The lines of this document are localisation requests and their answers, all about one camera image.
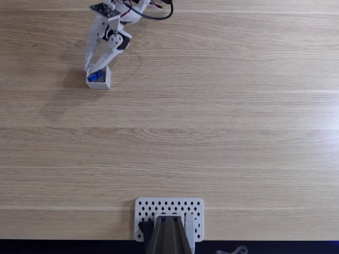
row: white perforated plate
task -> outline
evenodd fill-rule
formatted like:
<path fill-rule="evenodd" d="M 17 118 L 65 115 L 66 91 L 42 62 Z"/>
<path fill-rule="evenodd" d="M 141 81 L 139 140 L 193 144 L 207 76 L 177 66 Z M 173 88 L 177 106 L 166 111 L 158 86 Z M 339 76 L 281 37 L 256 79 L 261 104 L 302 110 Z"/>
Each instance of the white perforated plate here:
<path fill-rule="evenodd" d="M 144 234 L 138 226 L 139 222 L 154 220 L 154 214 L 157 212 L 193 214 L 194 219 L 198 221 L 194 240 L 195 242 L 203 240 L 203 200 L 201 198 L 141 197 L 136 200 L 135 206 L 134 238 L 136 241 L 144 241 Z"/>

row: circuit board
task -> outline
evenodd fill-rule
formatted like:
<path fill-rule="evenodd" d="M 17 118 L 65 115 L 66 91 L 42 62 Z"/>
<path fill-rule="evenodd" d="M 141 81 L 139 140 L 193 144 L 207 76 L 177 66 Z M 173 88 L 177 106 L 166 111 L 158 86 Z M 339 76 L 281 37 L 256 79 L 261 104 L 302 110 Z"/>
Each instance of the circuit board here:
<path fill-rule="evenodd" d="M 121 12 L 117 10 L 113 10 L 105 3 L 95 4 L 95 5 L 90 6 L 90 8 L 94 10 L 95 12 L 98 12 L 100 15 L 106 17 L 107 19 L 110 19 L 114 16 L 121 14 Z"/>

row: robotic arm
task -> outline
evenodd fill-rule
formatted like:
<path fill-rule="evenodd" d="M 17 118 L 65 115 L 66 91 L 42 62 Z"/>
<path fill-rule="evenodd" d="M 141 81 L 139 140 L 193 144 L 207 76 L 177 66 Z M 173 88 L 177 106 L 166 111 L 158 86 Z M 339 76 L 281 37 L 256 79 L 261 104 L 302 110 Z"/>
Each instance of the robotic arm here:
<path fill-rule="evenodd" d="M 139 21 L 141 16 L 148 17 L 143 14 L 144 10 L 148 5 L 159 7 L 152 0 L 133 0 L 137 3 L 137 6 L 133 7 L 131 1 L 129 4 L 125 3 L 124 0 L 105 0 L 104 3 L 96 4 L 91 6 L 97 14 L 90 32 L 88 34 L 87 52 L 85 60 L 85 70 L 90 74 L 103 69 L 112 61 L 118 54 L 125 51 L 129 46 L 130 39 L 132 36 L 123 30 L 123 24 L 136 23 Z M 170 1 L 171 13 L 173 13 L 172 0 L 164 0 L 164 2 Z M 100 43 L 105 40 L 106 50 L 100 59 L 95 63 L 91 64 L 91 59 L 98 49 Z"/>

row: small white container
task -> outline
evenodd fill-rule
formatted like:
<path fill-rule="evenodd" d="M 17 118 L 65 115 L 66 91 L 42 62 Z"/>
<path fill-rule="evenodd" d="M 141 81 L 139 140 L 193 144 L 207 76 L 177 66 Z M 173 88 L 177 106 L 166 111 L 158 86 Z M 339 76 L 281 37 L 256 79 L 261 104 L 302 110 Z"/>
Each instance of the small white container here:
<path fill-rule="evenodd" d="M 86 75 L 86 84 L 90 87 L 90 89 L 110 89 L 111 86 L 111 70 L 108 66 L 102 69 L 104 73 L 106 73 L 105 76 L 102 76 L 95 82 L 89 82 L 87 78 L 90 76 L 89 71 L 87 70 L 87 75 Z"/>

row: wooden table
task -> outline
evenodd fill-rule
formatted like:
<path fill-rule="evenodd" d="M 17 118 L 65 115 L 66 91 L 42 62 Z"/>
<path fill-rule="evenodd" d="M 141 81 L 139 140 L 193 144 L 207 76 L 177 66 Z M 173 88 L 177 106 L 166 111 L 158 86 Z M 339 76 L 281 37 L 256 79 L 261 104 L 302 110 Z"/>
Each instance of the wooden table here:
<path fill-rule="evenodd" d="M 83 71 L 90 0 L 0 10 L 0 238 L 133 239 L 144 196 L 206 240 L 339 238 L 339 2 L 174 1 Z"/>

